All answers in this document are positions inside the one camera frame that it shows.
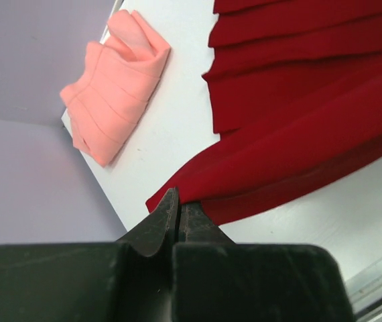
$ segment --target white tabletop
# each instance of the white tabletop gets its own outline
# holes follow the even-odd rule
[[[145,115],[113,164],[102,168],[83,154],[130,230],[147,216],[145,201],[218,140],[201,78],[213,60],[207,41],[216,16],[213,0],[125,0],[121,8],[138,10],[172,47]],[[67,113],[62,120],[70,131]],[[322,246],[348,280],[382,257],[382,159],[319,191],[221,228],[236,242]]]

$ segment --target salmon pink fabric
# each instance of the salmon pink fabric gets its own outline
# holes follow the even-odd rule
[[[136,11],[116,12],[108,29],[104,44],[88,44],[83,75],[60,93],[74,147],[101,166],[112,161],[139,122],[170,51]]]
[[[204,79],[221,141],[179,169],[149,210],[176,186],[181,203],[201,201],[228,223],[382,157],[382,1],[269,2],[215,1]]]

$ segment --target pink cloth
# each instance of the pink cloth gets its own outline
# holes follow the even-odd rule
[[[136,11],[116,12],[108,29],[104,44],[88,43],[83,75],[60,93],[74,147],[101,166],[113,160],[140,120],[170,51]]]

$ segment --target table surface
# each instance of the table surface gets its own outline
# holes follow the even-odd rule
[[[127,230],[145,201],[179,167],[218,141],[206,83],[213,0],[125,0],[171,45],[166,71],[124,148],[102,168],[83,154]],[[70,131],[68,114],[62,117]],[[382,258],[382,159],[323,189],[265,213],[221,226],[236,242],[305,243],[329,250],[348,280]]]

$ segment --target dark red fabric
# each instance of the dark red fabric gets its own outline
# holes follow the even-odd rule
[[[220,15],[210,33],[209,47],[319,30],[380,13],[381,0],[366,0],[365,5],[361,1],[352,0],[336,0],[335,3],[321,0],[278,2],[253,10]]]
[[[147,201],[148,209],[177,186],[181,203],[202,201],[215,223],[227,223],[301,197],[380,158],[381,19],[288,36],[294,45],[279,47],[284,56],[235,44],[222,68],[215,48],[214,65],[204,77],[214,130],[222,140],[179,169]],[[273,41],[278,46],[285,38]]]
[[[252,7],[267,5],[276,2],[292,2],[292,0],[221,0],[215,1],[213,13],[231,13]]]

